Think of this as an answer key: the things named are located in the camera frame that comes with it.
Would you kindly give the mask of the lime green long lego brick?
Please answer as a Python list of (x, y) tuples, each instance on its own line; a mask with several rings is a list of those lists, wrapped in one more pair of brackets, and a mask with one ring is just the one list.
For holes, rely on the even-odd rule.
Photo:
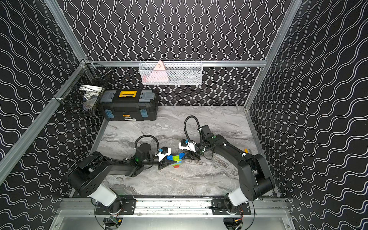
[(180, 155), (175, 155), (172, 157), (172, 161), (180, 162), (182, 157)]

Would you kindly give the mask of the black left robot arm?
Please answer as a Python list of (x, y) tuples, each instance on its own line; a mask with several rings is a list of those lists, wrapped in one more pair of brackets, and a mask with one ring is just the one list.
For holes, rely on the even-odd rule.
[(157, 165), (164, 167), (166, 157), (172, 154), (169, 147), (159, 147), (156, 152), (149, 144), (136, 147), (133, 157), (118, 160), (94, 152), (76, 163), (68, 172), (69, 185), (82, 197), (89, 197), (111, 209), (119, 209), (119, 195), (103, 184), (108, 175), (135, 177)]

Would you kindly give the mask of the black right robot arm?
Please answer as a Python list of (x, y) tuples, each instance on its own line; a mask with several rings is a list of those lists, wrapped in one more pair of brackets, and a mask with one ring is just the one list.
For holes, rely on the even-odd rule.
[(207, 125), (198, 129), (200, 142), (183, 139), (178, 147), (192, 152), (193, 156), (204, 156), (211, 151), (237, 167), (239, 187), (225, 196), (228, 208), (238, 207), (254, 201), (275, 188), (275, 181), (264, 156), (253, 155), (230, 144), (223, 136), (214, 135)]

